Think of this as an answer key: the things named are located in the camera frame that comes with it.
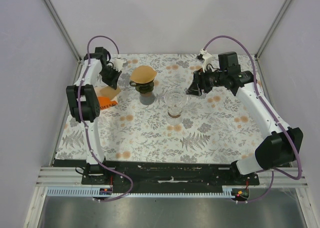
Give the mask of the clear glass carafe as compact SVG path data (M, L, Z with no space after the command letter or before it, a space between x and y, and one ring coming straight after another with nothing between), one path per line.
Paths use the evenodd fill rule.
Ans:
M164 95L164 101L170 116L179 116L188 102L188 96L183 90L170 89Z

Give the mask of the brown paper coffee filter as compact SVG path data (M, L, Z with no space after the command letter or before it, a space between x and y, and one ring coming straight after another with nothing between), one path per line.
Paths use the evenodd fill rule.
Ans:
M157 72L150 66L141 65L135 68L130 76L130 80L136 84L147 84L152 82Z

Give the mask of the glass cup with brown band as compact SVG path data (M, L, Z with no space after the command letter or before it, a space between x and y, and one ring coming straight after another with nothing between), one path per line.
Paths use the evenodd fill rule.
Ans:
M166 121L172 126L179 125L183 120L182 113L182 108L169 107L167 111Z

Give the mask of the dark green coffee dripper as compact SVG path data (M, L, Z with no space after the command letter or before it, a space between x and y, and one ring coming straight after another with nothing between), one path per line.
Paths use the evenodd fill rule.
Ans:
M150 81L147 83L136 83L134 81L130 81L129 85L131 87L134 87L135 90L137 92L139 92L140 94L147 94L147 93L151 93L154 90L154 81Z

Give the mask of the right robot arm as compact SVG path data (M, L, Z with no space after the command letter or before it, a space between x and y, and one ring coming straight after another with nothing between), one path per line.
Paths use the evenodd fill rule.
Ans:
M212 66L213 56L201 49L197 60L202 63L194 71L193 80L186 90L187 95L201 96L209 93L214 87L224 87L240 100L248 109L257 124L263 142L252 156L234 161L229 172L229 179L235 185L242 184L247 175L298 161L303 133L300 128L291 128L277 114L258 89L253 72L242 71L236 52L218 55L219 68Z

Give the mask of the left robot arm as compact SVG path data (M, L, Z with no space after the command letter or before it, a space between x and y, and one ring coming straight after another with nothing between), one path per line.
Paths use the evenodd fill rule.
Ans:
M86 147L86 165L82 172L83 185L111 185L112 172L104 168L106 157L103 152L99 132L98 117L101 107L94 84L102 77L107 88L116 91L122 73L111 62L111 54L103 47L96 47L93 53L84 57L85 70L78 80L66 87L70 114L80 123Z

